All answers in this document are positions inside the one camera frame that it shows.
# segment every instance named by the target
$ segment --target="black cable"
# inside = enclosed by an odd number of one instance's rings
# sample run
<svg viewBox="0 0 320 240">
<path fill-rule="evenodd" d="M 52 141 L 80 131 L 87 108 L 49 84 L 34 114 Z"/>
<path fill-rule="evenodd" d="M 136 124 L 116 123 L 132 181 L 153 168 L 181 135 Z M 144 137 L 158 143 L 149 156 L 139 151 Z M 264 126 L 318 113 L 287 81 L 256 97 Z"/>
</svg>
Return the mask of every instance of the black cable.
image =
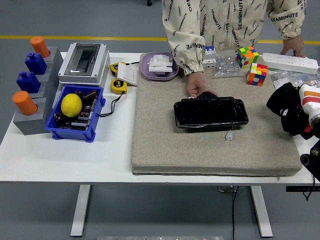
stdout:
<svg viewBox="0 0 320 240">
<path fill-rule="evenodd" d="M 139 61 L 131 62 L 131 63 L 126 63 L 125 65 L 133 65 L 133 64 L 139 64 Z"/>
<path fill-rule="evenodd" d="M 315 179 L 315 176 L 313 176 L 313 184 L 312 184 L 312 187 L 314 188 L 315 187 L 315 184 L 316 184 L 316 179 Z M 303 192 L 303 196 L 305 197 L 305 199 L 308 201 L 309 200 L 309 197 L 312 193 L 312 190 L 309 192 L 308 196 L 306 196 L 305 192 Z"/>
<path fill-rule="evenodd" d="M 235 240 L 235 200 L 236 200 L 238 188 L 239 186 L 237 186 L 235 189 L 235 194 L 232 202 L 232 240 Z"/>
<path fill-rule="evenodd" d="M 125 94 L 124 91 L 121 93 L 121 95 L 120 95 L 117 99 L 115 99 L 115 100 L 113 100 L 113 101 L 111 102 L 111 112 L 100 114 L 100 117 L 101 117 L 101 118 L 110 116 L 111 114 L 114 113 L 115 107 L 116 107 L 116 102 L 118 102 L 118 101 L 120 100 L 120 98 L 121 98 L 121 96 L 122 96 L 123 94 Z"/>
</svg>

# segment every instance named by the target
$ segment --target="white power strip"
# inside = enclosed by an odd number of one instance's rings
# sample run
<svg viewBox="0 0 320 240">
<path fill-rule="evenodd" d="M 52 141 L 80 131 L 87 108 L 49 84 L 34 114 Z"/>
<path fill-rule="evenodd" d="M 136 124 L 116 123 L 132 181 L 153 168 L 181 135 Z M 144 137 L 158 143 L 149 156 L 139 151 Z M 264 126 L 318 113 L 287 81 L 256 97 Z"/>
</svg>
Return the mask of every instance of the white power strip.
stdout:
<svg viewBox="0 0 320 240">
<path fill-rule="evenodd" d="M 317 74 L 318 62 L 314 59 L 286 56 L 273 53 L 264 53 L 262 55 L 268 68 L 288 70 L 305 74 Z"/>
</svg>

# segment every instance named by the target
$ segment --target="orange peg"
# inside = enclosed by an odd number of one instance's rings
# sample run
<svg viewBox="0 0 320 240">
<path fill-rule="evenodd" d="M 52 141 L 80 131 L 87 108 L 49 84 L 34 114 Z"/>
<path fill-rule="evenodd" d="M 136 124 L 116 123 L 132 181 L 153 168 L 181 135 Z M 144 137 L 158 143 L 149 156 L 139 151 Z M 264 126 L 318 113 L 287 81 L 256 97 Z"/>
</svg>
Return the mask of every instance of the orange peg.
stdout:
<svg viewBox="0 0 320 240">
<path fill-rule="evenodd" d="M 26 91 L 16 92 L 13 95 L 12 100 L 24 115 L 29 116 L 35 114 L 38 110 L 38 106 Z"/>
<path fill-rule="evenodd" d="M 42 36 L 34 36 L 31 38 L 30 43 L 32 44 L 34 51 L 38 54 L 41 54 L 43 58 L 46 58 L 50 55 L 50 51 L 48 50 L 48 47 Z"/>
</svg>

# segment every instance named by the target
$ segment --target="fabric mat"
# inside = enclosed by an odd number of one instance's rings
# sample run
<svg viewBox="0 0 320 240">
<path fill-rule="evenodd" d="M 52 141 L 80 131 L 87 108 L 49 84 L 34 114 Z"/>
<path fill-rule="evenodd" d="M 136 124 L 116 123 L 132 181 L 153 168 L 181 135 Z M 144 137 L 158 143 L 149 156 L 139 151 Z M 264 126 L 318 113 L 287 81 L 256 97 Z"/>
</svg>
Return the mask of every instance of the fabric mat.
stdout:
<svg viewBox="0 0 320 240">
<path fill-rule="evenodd" d="M 266 103 L 274 92 L 267 75 L 263 86 L 245 77 L 214 77 L 204 72 L 209 89 L 244 102 L 247 125 L 233 131 L 191 132 L 176 127 L 174 103 L 187 98 L 185 76 L 151 81 L 140 72 L 131 165 L 134 174 L 293 176 L 301 168 L 293 137 Z"/>
</svg>

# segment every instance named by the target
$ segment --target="white table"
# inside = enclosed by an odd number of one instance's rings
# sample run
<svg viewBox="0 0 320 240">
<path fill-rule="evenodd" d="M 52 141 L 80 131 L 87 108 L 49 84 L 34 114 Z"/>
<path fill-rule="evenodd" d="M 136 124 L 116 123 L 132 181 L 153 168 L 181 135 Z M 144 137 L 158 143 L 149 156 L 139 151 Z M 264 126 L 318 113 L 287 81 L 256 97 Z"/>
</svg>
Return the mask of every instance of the white table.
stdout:
<svg viewBox="0 0 320 240">
<path fill-rule="evenodd" d="M 141 53 L 111 53 L 111 63 L 133 63 L 140 60 Z M 111 101 L 116 99 L 110 90 L 115 77 L 109 71 L 103 97 L 105 107 L 101 113 L 111 110 Z M 131 147 L 134 130 L 137 88 L 128 87 L 115 105 L 112 115 L 100 118 L 94 142 L 72 139 L 52 139 L 51 133 L 23 135 L 10 123 L 0 145 L 0 182 L 8 183 L 79 183 L 81 184 L 71 235 L 81 236 L 86 214 L 90 185 L 123 184 L 176 184 L 252 186 L 260 232 L 263 237 L 272 237 L 266 206 L 259 186 L 263 184 L 311 185 L 312 175 L 302 168 L 291 177 L 239 177 L 239 176 L 191 176 L 191 175 L 133 175 L 131 170 Z M 313 137 L 304 140 L 294 137 L 299 154 L 309 153 L 317 142 Z"/>
</svg>

